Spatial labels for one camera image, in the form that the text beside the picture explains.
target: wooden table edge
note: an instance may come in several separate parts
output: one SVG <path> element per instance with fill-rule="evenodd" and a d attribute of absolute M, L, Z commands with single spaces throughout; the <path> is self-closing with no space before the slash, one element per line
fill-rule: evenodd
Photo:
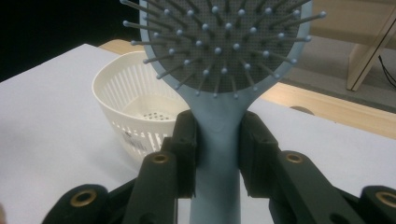
<path fill-rule="evenodd" d="M 141 46 L 132 46 L 129 42 L 119 39 L 111 40 L 99 48 L 120 55 L 144 50 Z M 273 88 L 265 92 L 261 98 L 287 107 L 301 106 L 312 111 L 320 118 L 396 139 L 396 114 L 387 111 L 355 104 L 283 83 L 277 83 Z"/>

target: gray bristle pad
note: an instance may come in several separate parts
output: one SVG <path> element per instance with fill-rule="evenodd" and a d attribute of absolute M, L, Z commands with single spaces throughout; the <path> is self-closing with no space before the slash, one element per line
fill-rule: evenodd
<path fill-rule="evenodd" d="M 272 36 L 284 34 L 286 38 L 296 37 L 299 28 L 299 25 L 284 27 L 285 22 L 300 19 L 285 19 L 294 10 L 301 9 L 297 7 L 290 10 L 290 6 L 298 0 L 213 0 L 211 4 L 204 0 L 151 1 L 156 6 L 148 3 L 148 8 L 159 12 L 160 16 L 148 14 L 148 26 L 161 31 L 149 31 L 148 38 L 150 41 L 166 43 L 152 45 L 156 58 L 169 55 L 170 49 L 173 49 L 175 54 L 172 57 L 165 57 L 159 62 L 166 71 L 173 70 L 170 76 L 199 91 L 238 91 L 270 76 L 271 72 L 262 68 L 262 65 L 275 71 L 285 60 L 274 56 L 264 57 L 260 52 L 267 50 L 287 57 L 293 42 L 279 41 Z M 210 5 L 217 7 L 219 12 L 213 13 Z M 194 8 L 193 16 L 191 13 L 189 15 L 189 10 Z M 265 10 L 268 8 L 272 8 L 273 12 L 266 14 Z M 245 10 L 244 16 L 238 16 L 240 9 Z M 225 28 L 227 23 L 232 25 L 230 30 Z M 203 24 L 207 24 L 208 30 L 203 30 Z M 250 33 L 252 27 L 256 29 L 256 33 Z M 197 45 L 197 41 L 201 41 L 203 45 Z M 186 60 L 193 63 L 185 65 Z"/>

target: brass insert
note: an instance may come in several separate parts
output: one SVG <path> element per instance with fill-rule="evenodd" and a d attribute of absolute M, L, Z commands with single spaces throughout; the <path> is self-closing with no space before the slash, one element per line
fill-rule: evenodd
<path fill-rule="evenodd" d="M 286 160 L 291 161 L 293 163 L 301 163 L 303 162 L 303 158 L 297 154 L 288 154 L 286 155 Z"/>
<path fill-rule="evenodd" d="M 169 158 L 165 155 L 160 154 L 154 156 L 151 160 L 154 161 L 155 163 L 165 163 L 169 160 Z"/>
<path fill-rule="evenodd" d="M 93 202 L 96 196 L 97 193 L 94 189 L 84 189 L 73 196 L 70 204 L 74 207 L 82 207 Z"/>
<path fill-rule="evenodd" d="M 386 192 L 386 191 L 379 191 L 375 194 L 375 197 L 381 202 L 390 206 L 392 208 L 396 208 L 396 195 Z"/>

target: screw hole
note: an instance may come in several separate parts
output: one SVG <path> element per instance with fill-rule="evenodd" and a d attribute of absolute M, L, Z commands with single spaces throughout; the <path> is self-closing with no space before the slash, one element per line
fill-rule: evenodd
<path fill-rule="evenodd" d="M 94 189 L 84 189 L 73 196 L 70 204 L 74 207 L 82 207 L 92 203 L 96 199 L 96 191 Z"/>

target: black cable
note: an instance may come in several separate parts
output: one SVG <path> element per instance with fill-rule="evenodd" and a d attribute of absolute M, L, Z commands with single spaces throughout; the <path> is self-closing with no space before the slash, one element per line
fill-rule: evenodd
<path fill-rule="evenodd" d="M 382 70 L 384 71 L 385 77 L 387 78 L 390 85 L 396 88 L 396 78 L 394 78 L 390 72 L 388 71 L 387 67 L 385 67 L 384 62 L 382 62 L 381 55 L 378 56 L 379 61 L 381 62 Z"/>

